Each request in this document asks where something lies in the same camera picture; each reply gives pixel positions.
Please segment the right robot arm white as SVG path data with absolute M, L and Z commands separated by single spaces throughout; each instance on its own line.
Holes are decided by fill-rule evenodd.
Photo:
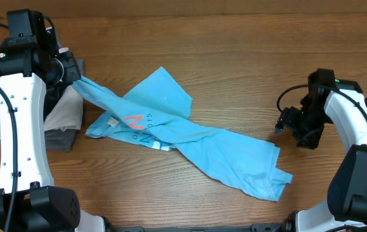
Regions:
M 291 213 L 278 231 L 367 231 L 367 98 L 358 82 L 328 69 L 311 73 L 305 86 L 301 108 L 280 108 L 275 131 L 288 128 L 297 146 L 314 150 L 325 124 L 333 124 L 346 155 L 326 200 Z

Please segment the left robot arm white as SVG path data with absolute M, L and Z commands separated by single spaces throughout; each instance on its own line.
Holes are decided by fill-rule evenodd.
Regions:
M 0 229 L 108 231 L 103 217 L 81 210 L 74 190 L 55 186 L 44 139 L 47 90 L 80 79 L 70 51 L 58 47 L 52 20 L 34 10 L 7 14 L 0 46 Z

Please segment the light blue t-shirt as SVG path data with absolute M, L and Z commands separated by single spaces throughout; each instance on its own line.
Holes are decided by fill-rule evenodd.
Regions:
M 72 84 L 104 113 L 86 130 L 156 150 L 177 149 L 198 169 L 226 186 L 263 200 L 278 201 L 292 175 L 276 167 L 280 148 L 221 128 L 193 123 L 192 98 L 160 67 L 123 97 L 81 77 Z

